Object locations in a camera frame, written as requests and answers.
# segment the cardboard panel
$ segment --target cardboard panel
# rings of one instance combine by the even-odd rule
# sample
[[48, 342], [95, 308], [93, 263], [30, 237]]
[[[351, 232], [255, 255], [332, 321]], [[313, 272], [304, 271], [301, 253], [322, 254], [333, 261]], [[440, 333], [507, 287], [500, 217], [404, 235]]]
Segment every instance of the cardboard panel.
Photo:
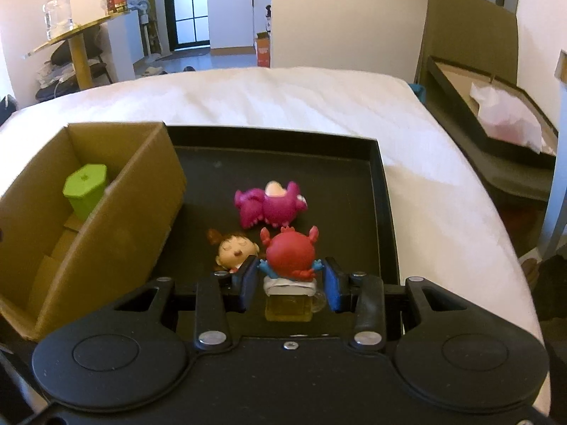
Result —
[[83, 228], [83, 221], [80, 220], [75, 213], [72, 213], [67, 219], [67, 222], [65, 222], [64, 227], [67, 230], [78, 233], [80, 229]]
[[0, 199], [0, 289], [25, 308], [44, 255], [59, 240], [72, 212], [64, 182], [80, 163], [67, 130], [61, 130], [26, 166]]
[[120, 171], [155, 130], [156, 123], [75, 123], [69, 135], [81, 166], [106, 164], [109, 181]]
[[0, 313], [22, 337], [26, 339], [35, 337], [35, 319], [2, 295], [0, 295]]
[[60, 261], [56, 261], [47, 255], [43, 257], [36, 278], [33, 281], [32, 290], [29, 293], [26, 311], [30, 316], [37, 318], [45, 301], [45, 297], [49, 292], [53, 278], [59, 269], [59, 265], [61, 265]]
[[[135, 289], [151, 273], [185, 191], [165, 127], [152, 126], [153, 133], [85, 222], [63, 261], [40, 312], [37, 337]], [[109, 162], [118, 168], [124, 155], [110, 142], [120, 146], [122, 141], [113, 138], [105, 144], [107, 157], [117, 158]]]
[[69, 252], [69, 249], [71, 249], [71, 245], [73, 244], [73, 241], [75, 241], [75, 238], [77, 238], [76, 232], [67, 230], [66, 228], [63, 229], [63, 233], [61, 234], [59, 241], [53, 248], [51, 257], [59, 263], [63, 262], [63, 259], [65, 259], [67, 252]]

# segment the red toy figure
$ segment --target red toy figure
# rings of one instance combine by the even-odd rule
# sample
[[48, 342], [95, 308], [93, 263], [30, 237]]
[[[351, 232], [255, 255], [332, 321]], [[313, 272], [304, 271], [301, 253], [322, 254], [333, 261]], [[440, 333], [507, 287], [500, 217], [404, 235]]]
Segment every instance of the red toy figure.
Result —
[[291, 281], [310, 282], [315, 271], [321, 270], [321, 261], [315, 260], [315, 248], [319, 230], [311, 227], [309, 236], [296, 232], [293, 227], [282, 227], [281, 233], [270, 238], [270, 232], [260, 232], [262, 243], [267, 247], [267, 261], [260, 261], [259, 268], [272, 279], [287, 278]]

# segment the glass door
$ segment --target glass door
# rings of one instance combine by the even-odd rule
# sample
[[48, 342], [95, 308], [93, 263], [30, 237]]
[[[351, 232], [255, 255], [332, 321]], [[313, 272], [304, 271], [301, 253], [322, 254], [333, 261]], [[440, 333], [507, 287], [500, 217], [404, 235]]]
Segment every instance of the glass door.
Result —
[[165, 0], [169, 48], [209, 44], [207, 0]]

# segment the toy figure face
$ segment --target toy figure face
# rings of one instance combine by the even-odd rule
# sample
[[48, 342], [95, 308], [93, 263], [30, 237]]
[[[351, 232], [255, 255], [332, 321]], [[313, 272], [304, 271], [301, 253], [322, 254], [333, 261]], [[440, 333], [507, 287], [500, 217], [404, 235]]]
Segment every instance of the toy figure face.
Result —
[[287, 194], [287, 190], [283, 188], [279, 182], [276, 181], [268, 182], [265, 191], [267, 196], [269, 197], [280, 198], [280, 197], [284, 197]]
[[231, 236], [218, 247], [217, 264], [224, 268], [237, 268], [249, 255], [258, 255], [257, 244], [243, 236]]

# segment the white tissue paper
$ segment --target white tissue paper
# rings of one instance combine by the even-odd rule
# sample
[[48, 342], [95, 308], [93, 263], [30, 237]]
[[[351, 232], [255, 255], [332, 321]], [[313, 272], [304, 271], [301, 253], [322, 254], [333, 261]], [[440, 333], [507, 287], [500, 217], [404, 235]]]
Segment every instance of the white tissue paper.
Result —
[[480, 106], [478, 121], [489, 137], [541, 152], [541, 125], [520, 99], [502, 89], [479, 87], [474, 83], [471, 97]]

